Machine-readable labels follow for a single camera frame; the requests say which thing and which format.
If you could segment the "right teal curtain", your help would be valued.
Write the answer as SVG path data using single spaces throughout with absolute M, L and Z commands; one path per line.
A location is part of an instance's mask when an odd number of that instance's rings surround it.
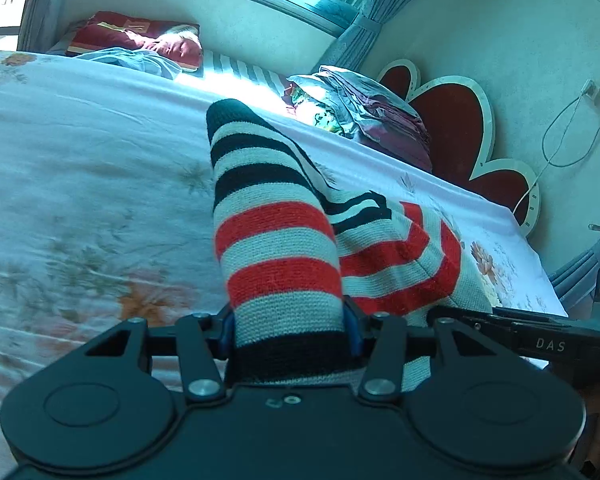
M 312 68 L 336 66 L 356 72 L 372 50 L 382 26 L 412 0 L 362 0 L 355 19 L 326 49 Z

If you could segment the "wall power socket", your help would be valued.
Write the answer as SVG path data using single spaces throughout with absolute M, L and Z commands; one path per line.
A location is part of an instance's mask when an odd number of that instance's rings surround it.
M 593 79 L 588 78 L 581 88 L 580 95 L 582 99 L 588 100 L 596 106 L 600 95 L 600 86 Z

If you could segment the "red pillow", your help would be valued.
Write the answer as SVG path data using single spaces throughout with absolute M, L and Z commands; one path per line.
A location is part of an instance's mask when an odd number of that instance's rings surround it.
M 111 11 L 98 11 L 89 18 L 74 34 L 66 55 L 108 48 L 154 51 L 189 72 L 196 72 L 204 62 L 198 24 L 151 21 Z

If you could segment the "stack of folded quilts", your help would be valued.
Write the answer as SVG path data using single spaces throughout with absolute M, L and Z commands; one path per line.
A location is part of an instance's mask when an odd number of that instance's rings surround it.
M 404 99 L 376 80 L 323 65 L 294 75 L 283 101 L 294 118 L 430 172 L 430 134 Z

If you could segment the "red white flower headboard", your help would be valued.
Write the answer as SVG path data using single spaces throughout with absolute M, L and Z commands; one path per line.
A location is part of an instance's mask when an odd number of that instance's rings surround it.
M 432 173 L 508 208 L 529 236 L 541 211 L 536 173 L 522 160 L 493 156 L 495 118 L 480 84 L 457 75 L 423 82 L 407 58 L 386 65 L 377 80 L 422 118 L 431 138 Z

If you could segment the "light blue cloth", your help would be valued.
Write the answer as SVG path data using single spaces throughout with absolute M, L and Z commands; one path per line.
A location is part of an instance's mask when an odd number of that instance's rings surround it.
M 80 60 L 99 62 L 136 70 L 144 74 L 175 80 L 182 69 L 174 61 L 151 50 L 129 50 L 120 47 L 86 52 L 76 56 Z

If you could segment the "striped knit children's sweater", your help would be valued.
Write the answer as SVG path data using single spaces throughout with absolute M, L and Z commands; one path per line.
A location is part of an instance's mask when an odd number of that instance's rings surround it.
M 422 326 L 490 312 L 475 263 L 437 211 L 331 186 L 300 146 L 236 100 L 206 116 L 214 251 L 234 312 L 231 382 L 359 382 L 344 304 Z

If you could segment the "striped mattress pad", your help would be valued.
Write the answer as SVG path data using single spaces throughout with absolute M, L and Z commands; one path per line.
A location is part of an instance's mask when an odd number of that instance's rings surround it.
M 274 96 L 281 96 L 289 87 L 287 77 L 282 74 L 212 50 L 204 51 L 196 75 L 215 84 L 263 89 Z

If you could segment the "teal curtain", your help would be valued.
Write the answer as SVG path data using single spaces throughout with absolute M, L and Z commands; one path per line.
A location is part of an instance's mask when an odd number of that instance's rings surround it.
M 372 50 L 382 26 L 412 0 L 362 0 L 355 19 L 326 49 L 312 68 L 336 66 L 356 72 Z
M 46 52 L 56 42 L 65 0 L 26 0 L 18 34 L 18 51 Z

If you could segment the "left teal curtain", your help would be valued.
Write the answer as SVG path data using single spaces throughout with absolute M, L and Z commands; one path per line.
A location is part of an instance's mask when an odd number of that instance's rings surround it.
M 18 34 L 18 51 L 46 52 L 56 42 L 65 0 L 26 0 Z

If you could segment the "floral pink bed sheet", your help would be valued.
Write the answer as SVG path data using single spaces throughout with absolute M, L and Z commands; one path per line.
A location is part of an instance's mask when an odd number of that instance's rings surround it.
M 126 318 L 221 309 L 206 113 L 216 93 L 0 51 L 0 406 Z M 14 468 L 0 428 L 0 478 Z

